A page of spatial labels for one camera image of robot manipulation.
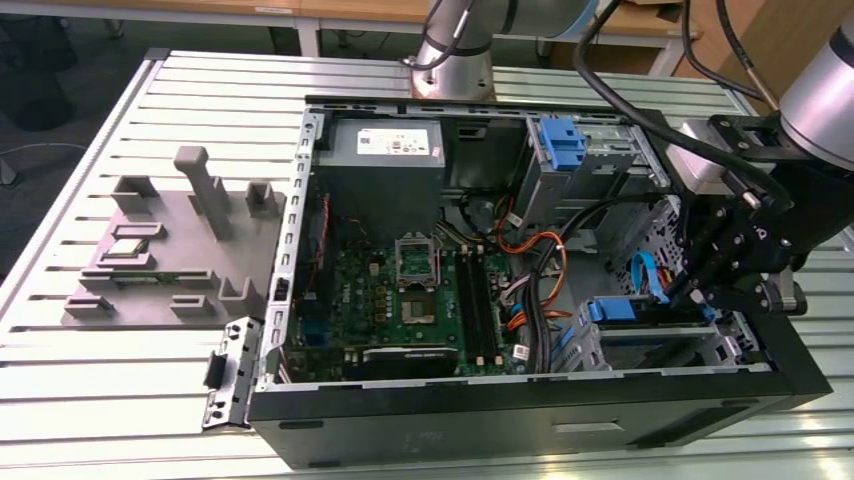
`blue latch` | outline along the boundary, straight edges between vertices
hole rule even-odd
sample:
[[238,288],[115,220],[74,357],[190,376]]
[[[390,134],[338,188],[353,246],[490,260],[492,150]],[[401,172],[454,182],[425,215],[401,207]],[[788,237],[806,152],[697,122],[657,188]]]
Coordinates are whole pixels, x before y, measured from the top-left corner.
[[552,168],[572,171],[585,160],[586,137],[576,128],[570,118],[542,118],[540,121],[540,139],[552,155]]
[[600,298],[590,303],[590,317],[594,322],[632,322],[637,319],[636,309],[628,298]]

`table leg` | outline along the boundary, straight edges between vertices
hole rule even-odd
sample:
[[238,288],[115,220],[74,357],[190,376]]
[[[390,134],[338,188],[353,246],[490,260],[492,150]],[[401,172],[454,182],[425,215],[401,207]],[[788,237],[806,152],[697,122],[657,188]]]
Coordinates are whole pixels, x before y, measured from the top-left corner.
[[117,39],[125,37],[125,20],[105,19],[105,28],[110,34],[110,38]]
[[321,22],[317,18],[295,18],[299,49],[303,57],[321,56]]
[[677,70],[684,54],[685,49],[682,48],[682,39],[673,38],[668,41],[668,45],[661,52],[658,52],[653,68],[650,68],[650,75],[656,77],[670,77],[673,72]]

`motherboard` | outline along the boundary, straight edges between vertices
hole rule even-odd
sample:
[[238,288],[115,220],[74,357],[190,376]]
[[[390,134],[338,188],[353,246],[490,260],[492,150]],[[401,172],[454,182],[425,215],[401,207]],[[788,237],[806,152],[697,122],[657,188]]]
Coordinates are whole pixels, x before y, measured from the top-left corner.
[[290,381],[517,373],[496,306],[506,257],[433,242],[405,238],[395,248],[338,253],[330,301],[298,305]]

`label sticker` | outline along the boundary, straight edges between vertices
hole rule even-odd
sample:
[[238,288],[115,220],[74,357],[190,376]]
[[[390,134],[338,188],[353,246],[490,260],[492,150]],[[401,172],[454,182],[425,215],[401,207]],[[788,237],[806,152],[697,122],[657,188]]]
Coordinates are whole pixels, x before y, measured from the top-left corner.
[[509,221],[510,223],[513,223],[513,224],[514,224],[514,226],[517,226],[517,227],[518,227],[520,225],[522,225],[522,217],[520,217],[520,215],[517,215],[517,214],[516,214],[516,213],[513,213],[513,212],[510,212],[510,213],[508,214],[508,221]]
[[427,130],[363,128],[358,142],[358,155],[430,155]]
[[513,358],[517,358],[522,361],[528,361],[529,360],[529,353],[530,353],[532,349],[529,347],[526,347],[525,345],[514,345],[513,346]]
[[285,13],[286,15],[291,15],[294,10],[290,8],[274,8],[274,7],[255,7],[255,11],[258,13]]

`power supply label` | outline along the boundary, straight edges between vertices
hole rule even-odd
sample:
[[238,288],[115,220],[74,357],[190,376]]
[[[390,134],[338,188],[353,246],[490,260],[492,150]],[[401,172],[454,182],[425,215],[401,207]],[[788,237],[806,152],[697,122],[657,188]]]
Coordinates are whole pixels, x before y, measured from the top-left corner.
[[363,128],[359,130],[359,155],[430,155],[427,130]]

